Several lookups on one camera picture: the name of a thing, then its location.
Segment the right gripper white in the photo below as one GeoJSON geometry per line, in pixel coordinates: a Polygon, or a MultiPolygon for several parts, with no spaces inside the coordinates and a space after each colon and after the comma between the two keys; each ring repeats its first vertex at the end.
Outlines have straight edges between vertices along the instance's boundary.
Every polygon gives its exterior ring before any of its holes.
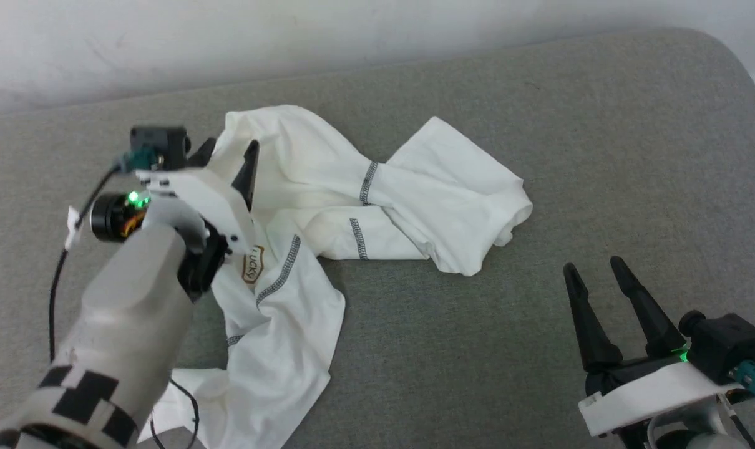
{"type": "Polygon", "coordinates": [[[746,401],[737,383],[719,385],[688,363],[686,339],[641,284],[623,258],[611,269],[629,299],[646,339],[649,360],[622,363],[589,303],[577,267],[563,267],[565,286],[580,350],[586,396],[578,408],[595,438],[731,438],[728,424],[740,425],[734,405],[746,401]]]}

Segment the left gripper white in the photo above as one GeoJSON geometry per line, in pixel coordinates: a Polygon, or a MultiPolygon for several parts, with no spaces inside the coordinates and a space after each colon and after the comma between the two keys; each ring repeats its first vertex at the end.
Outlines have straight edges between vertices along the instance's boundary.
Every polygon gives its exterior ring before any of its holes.
{"type": "Polygon", "coordinates": [[[226,254],[249,253],[256,242],[252,210],[260,143],[252,140],[231,185],[206,167],[215,138],[208,138],[179,171],[135,171],[140,191],[99,195],[90,207],[90,230],[100,241],[121,243],[141,228],[172,228],[187,250],[201,253],[220,238],[226,254]]]}

